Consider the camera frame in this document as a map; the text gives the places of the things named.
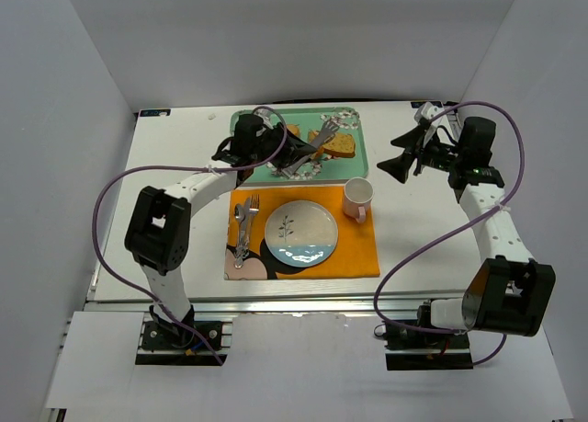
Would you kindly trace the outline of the large yellow cake slice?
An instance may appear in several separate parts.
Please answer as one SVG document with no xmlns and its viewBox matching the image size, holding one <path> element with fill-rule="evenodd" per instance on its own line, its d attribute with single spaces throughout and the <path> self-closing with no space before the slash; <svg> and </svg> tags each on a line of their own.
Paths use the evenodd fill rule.
<svg viewBox="0 0 588 422">
<path fill-rule="evenodd" d="M 353 158 L 356 155 L 356 142 L 351 134 L 336 133 L 322 145 L 322 151 L 337 158 Z"/>
</svg>

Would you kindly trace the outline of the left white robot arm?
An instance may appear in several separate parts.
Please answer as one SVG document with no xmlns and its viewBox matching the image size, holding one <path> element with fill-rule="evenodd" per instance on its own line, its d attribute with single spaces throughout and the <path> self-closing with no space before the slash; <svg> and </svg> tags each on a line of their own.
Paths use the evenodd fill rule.
<svg viewBox="0 0 588 422">
<path fill-rule="evenodd" d="M 238 188 L 253 174 L 252 165 L 269 159 L 276 167 L 288 167 L 317 151 L 282 122 L 272 126 L 260 112 L 241 115 L 233 135 L 225 139 L 211 158 L 210 173 L 194 174 L 166 188 L 145 187 L 139 193 L 124 239 L 125 248 L 143 270 L 157 297 L 151 315 L 171 325 L 173 318 L 189 325 L 193 308 L 187 298 L 180 265 L 188 251 L 192 217 L 218 196 Z M 229 167 L 221 173 L 217 169 Z"/>
</svg>

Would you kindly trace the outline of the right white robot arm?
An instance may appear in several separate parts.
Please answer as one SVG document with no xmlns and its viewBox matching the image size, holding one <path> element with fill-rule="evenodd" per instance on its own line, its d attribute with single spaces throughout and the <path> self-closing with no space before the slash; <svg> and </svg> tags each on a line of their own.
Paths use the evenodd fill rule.
<svg viewBox="0 0 588 422">
<path fill-rule="evenodd" d="M 426 116 L 394 139 L 400 156 L 379 169 L 400 182 L 428 166 L 448 174 L 460 208 L 469 219 L 481 267 L 459 299 L 437 299 L 420 306 L 417 329 L 424 333 L 470 330 L 534 336 L 555 285 L 552 266 L 540 264 L 525 247 L 509 211 L 500 172 L 491 166 L 496 125 L 480 117 L 465 120 L 458 140 L 443 143 L 437 123 Z"/>
</svg>

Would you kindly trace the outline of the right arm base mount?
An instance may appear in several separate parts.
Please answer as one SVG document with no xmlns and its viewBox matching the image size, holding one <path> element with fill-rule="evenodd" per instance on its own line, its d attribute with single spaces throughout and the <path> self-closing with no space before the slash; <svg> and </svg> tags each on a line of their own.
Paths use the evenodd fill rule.
<svg viewBox="0 0 588 422">
<path fill-rule="evenodd" d="M 464 371 L 473 369 L 469 337 L 459 331 L 432 333 L 432 300 L 418 306 L 411 319 L 384 318 L 374 337 L 385 343 L 388 371 Z"/>
</svg>

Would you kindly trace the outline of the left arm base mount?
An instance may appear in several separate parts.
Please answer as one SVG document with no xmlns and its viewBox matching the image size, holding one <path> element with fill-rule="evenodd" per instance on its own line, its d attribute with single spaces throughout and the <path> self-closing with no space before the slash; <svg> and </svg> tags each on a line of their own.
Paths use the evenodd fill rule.
<svg viewBox="0 0 588 422">
<path fill-rule="evenodd" d="M 197 316 L 194 328 L 203 336 L 170 325 L 159 325 L 152 316 L 143 317 L 135 356 L 137 366 L 220 367 L 232 343 L 232 322 Z"/>
</svg>

